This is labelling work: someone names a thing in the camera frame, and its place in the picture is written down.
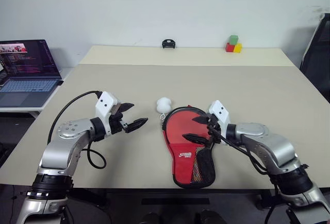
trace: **yellow block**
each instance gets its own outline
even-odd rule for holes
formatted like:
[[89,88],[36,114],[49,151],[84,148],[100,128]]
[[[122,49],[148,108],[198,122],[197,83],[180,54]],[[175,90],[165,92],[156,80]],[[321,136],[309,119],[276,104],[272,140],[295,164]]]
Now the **yellow block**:
[[234,53],[241,53],[242,50],[242,43],[237,43],[234,47]]

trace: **laptop touchpad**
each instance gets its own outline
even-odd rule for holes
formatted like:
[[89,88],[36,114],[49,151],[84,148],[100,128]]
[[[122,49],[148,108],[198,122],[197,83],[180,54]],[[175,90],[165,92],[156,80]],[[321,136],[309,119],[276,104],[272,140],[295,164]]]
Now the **laptop touchpad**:
[[28,95],[29,93],[22,92],[6,94],[3,98],[0,99],[0,106],[18,107],[22,104]]

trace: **laptop screen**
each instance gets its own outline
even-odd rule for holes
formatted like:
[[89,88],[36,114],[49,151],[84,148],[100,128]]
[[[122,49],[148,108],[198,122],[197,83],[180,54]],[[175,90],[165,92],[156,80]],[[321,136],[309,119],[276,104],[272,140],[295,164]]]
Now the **laptop screen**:
[[10,77],[60,77],[45,40],[0,41],[0,63]]

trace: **black chair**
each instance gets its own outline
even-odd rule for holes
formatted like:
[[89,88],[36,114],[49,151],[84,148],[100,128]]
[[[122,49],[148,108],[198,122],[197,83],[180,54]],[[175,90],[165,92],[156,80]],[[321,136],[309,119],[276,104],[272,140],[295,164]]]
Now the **black chair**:
[[330,103],[330,13],[316,28],[300,70]]

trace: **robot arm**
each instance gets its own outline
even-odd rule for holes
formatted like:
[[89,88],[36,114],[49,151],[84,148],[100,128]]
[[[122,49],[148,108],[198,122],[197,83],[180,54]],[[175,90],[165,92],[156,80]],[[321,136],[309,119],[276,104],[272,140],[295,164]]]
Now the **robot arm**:
[[60,223],[83,148],[90,148],[93,141],[100,141],[121,130],[130,133],[147,122],[147,118],[140,118],[131,124],[123,121],[122,112],[133,106],[122,104],[115,96],[103,92],[95,106],[95,118],[60,125],[42,155],[37,176],[27,193],[17,224],[30,223],[35,217],[39,221],[41,219],[39,223]]
[[287,211],[292,223],[318,223],[330,219],[330,206],[317,185],[310,180],[295,153],[293,145],[283,136],[272,134],[259,123],[230,124],[229,113],[220,101],[214,101],[209,113],[195,121],[207,124],[211,138],[220,140],[251,158],[254,153],[264,165],[263,174],[278,185],[281,198],[291,208]]

